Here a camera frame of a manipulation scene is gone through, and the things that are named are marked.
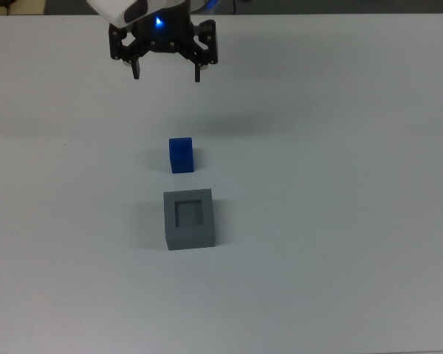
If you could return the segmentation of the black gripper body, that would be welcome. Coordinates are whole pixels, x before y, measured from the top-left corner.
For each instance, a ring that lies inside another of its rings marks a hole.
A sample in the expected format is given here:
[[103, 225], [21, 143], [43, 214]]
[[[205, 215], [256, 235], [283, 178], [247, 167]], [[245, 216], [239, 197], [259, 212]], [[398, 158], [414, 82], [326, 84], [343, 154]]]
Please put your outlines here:
[[131, 27], [134, 40], [129, 54], [180, 52], [198, 54], [190, 12], [155, 12], [136, 20]]

